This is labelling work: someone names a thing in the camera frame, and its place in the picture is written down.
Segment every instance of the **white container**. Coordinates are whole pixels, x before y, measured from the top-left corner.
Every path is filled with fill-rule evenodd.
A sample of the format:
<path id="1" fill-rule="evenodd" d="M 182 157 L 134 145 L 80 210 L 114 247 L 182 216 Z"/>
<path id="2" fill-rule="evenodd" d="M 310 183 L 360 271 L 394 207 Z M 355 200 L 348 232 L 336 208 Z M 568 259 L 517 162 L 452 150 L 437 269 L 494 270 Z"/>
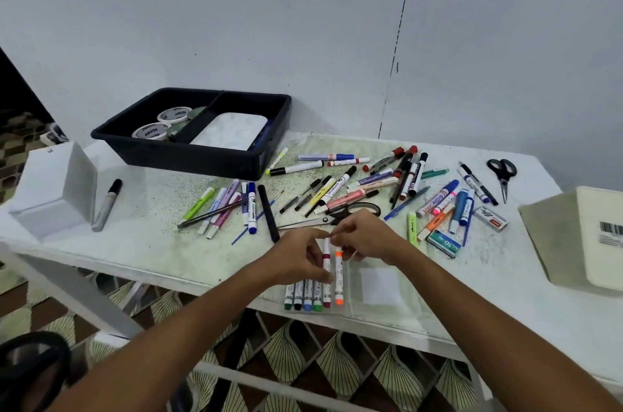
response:
<path id="1" fill-rule="evenodd" d="M 519 213 L 552 283 L 621 295 L 623 192 L 579 187 Z"/>
<path id="2" fill-rule="evenodd" d="M 39 241 L 93 219 L 97 170 L 74 141 L 33 150 L 9 214 Z"/>

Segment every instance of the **scissors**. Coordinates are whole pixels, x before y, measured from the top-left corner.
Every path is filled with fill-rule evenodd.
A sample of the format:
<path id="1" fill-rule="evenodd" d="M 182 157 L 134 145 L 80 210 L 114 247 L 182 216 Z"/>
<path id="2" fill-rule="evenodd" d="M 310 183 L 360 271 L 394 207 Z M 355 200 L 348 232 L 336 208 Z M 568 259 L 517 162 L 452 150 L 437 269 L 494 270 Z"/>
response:
<path id="1" fill-rule="evenodd" d="M 488 160 L 487 168 L 495 172 L 495 175 L 500 181 L 500 187 L 502 188 L 502 199 L 504 204 L 508 198 L 508 180 L 513 176 L 517 176 L 517 167 L 509 160 Z"/>
<path id="2" fill-rule="evenodd" d="M 370 210 L 377 217 L 381 215 L 381 208 L 378 207 L 378 205 L 376 204 L 372 204 L 370 202 L 354 202 L 352 204 L 348 204 L 343 209 L 338 209 L 335 212 L 329 212 L 324 217 L 315 218 L 312 220 L 303 220 L 302 222 L 290 223 L 288 225 L 282 225 L 281 227 L 277 228 L 279 230 L 287 230 L 290 228 L 313 227 L 316 225 L 337 225 L 343 219 L 351 214 L 354 214 L 359 209 Z"/>

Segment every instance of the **white table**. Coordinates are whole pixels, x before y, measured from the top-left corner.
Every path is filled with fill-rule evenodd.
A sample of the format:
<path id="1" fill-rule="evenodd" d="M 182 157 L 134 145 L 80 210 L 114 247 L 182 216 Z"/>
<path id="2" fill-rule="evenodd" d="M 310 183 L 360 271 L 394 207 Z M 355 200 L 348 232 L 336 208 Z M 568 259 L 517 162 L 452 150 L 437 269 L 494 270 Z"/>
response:
<path id="1" fill-rule="evenodd" d="M 296 154 L 314 152 L 354 152 L 374 160 L 398 145 L 408 148 L 412 144 L 289 132 L 280 148 L 292 140 L 299 142 L 284 158 L 285 165 L 291 164 Z M 416 144 L 420 152 L 429 154 L 427 169 L 451 169 L 446 176 L 427 181 L 431 185 L 428 197 L 448 180 L 458 178 L 455 168 L 459 160 L 468 164 L 495 196 L 500 195 L 500 187 L 493 172 L 485 165 L 487 159 L 505 157 L 518 168 L 518 176 L 509 184 L 508 204 L 495 209 L 510 221 L 503 232 L 495 233 L 474 219 L 469 242 L 456 259 L 449 259 L 431 247 L 427 249 L 428 255 L 604 383 L 623 384 L 623 348 L 620 347 L 623 299 L 549 283 L 519 217 L 518 205 L 560 192 L 541 163 L 533 156 L 516 153 Z M 195 228 L 182 233 L 176 231 L 175 224 L 180 216 L 207 185 L 224 187 L 229 185 L 229 180 L 128 166 L 102 141 L 87 148 L 87 154 L 98 168 L 96 207 L 115 178 L 124 182 L 104 230 L 93 233 L 84 229 L 39 243 L 8 215 L 5 204 L 0 208 L 0 242 L 6 245 L 0 249 L 0 258 L 99 329 L 131 337 L 140 327 L 105 296 L 83 282 L 69 266 L 200 295 L 261 256 L 272 245 L 268 230 L 261 223 L 258 235 L 247 234 L 231 246 L 242 227 L 241 216 L 236 214 L 212 241 L 198 236 Z M 344 166 L 324 167 L 275 178 L 265 177 L 262 183 L 267 186 L 269 198 L 285 189 L 285 194 L 275 205 L 276 212 L 314 178 L 329 172 L 339 176 L 345 169 Z M 361 171 L 357 172 L 355 178 L 361 178 L 360 174 Z M 385 192 L 372 200 L 381 206 L 383 214 L 387 213 L 388 207 Z M 290 210 L 281 220 L 288 222 L 295 217 Z M 401 235 L 405 232 L 405 217 L 401 215 L 389 222 Z M 274 288 L 253 301 L 250 307 L 466 360 L 423 302 L 418 303 L 414 315 L 402 319 L 396 316 L 384 318 L 373 309 L 369 314 L 359 310 L 348 317 L 305 315 L 284 311 L 280 301 L 282 295 L 282 288 Z"/>

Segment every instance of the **white paper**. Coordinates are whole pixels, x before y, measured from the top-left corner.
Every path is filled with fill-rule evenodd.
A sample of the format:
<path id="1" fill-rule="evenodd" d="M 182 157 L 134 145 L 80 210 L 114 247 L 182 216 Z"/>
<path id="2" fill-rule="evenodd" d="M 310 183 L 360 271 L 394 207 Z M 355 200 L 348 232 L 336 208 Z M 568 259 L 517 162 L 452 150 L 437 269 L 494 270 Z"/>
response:
<path id="1" fill-rule="evenodd" d="M 362 267 L 359 272 L 365 304 L 404 306 L 398 286 L 398 273 L 394 268 Z"/>

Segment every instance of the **barcode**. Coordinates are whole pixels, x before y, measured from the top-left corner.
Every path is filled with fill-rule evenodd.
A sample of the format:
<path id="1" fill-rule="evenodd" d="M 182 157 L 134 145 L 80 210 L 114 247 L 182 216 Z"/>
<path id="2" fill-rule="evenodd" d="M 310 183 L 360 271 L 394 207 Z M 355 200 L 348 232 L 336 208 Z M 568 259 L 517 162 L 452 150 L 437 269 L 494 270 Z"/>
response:
<path id="1" fill-rule="evenodd" d="M 615 225 L 614 223 L 599 222 L 601 231 L 612 233 L 614 235 L 623 235 L 623 225 Z"/>

